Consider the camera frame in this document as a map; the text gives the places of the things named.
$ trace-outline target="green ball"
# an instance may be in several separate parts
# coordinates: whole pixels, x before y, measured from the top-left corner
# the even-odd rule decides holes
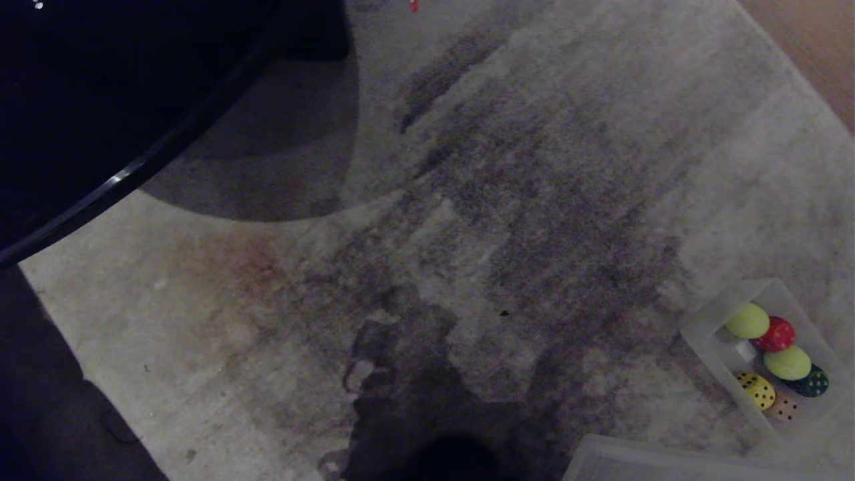
[[[811,373],[811,358],[796,346],[777,353],[767,351],[763,363],[769,372],[784,381],[796,381]]]
[[[757,304],[748,303],[724,327],[736,337],[756,339],[769,330],[769,314]]]

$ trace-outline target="red object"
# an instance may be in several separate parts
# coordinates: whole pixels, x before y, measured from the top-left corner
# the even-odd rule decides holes
[[[775,316],[769,316],[769,330],[766,331],[766,334],[757,339],[752,339],[755,346],[772,353],[787,349],[795,341],[796,330],[793,329],[793,325],[787,322],[785,318]]]

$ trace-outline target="wooden floor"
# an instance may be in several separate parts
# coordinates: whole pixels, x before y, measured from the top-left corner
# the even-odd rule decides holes
[[[855,0],[740,1],[852,132]]]

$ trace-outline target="black table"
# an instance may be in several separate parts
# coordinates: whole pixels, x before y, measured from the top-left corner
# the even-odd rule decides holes
[[[0,267],[139,187],[275,58],[347,45],[338,0],[3,0]]]

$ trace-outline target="plastic container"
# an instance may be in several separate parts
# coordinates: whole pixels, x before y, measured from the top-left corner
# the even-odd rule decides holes
[[[816,398],[796,395],[769,373],[763,364],[762,351],[748,340],[739,339],[724,329],[724,324],[748,302],[761,306],[770,316],[785,318],[793,325],[795,344],[804,349],[813,364],[828,375],[829,386],[825,394]],[[852,391],[850,370],[840,362],[780,279],[734,283],[687,318],[680,331],[716,380],[733,396],[748,421],[764,438],[780,445],[804,440],[813,426],[820,425],[828,416],[838,412]],[[759,373],[772,382],[776,390],[799,399],[799,416],[785,423],[761,413],[736,380],[735,374],[740,371]]]
[[[563,481],[844,481],[844,475],[783,471],[749,460],[587,435]]]

